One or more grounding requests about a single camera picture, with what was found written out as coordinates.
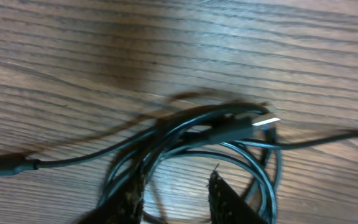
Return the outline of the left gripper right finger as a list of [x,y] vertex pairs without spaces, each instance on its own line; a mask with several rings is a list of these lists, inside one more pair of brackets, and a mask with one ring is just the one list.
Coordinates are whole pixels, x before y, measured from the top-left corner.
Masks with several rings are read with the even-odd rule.
[[267,224],[214,169],[209,177],[209,210],[212,224]]

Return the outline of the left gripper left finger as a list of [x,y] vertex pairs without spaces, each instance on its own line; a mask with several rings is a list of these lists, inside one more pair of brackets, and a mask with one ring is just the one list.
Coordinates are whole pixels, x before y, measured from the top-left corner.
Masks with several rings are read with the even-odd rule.
[[145,175],[135,173],[100,207],[78,224],[139,224],[144,206]]

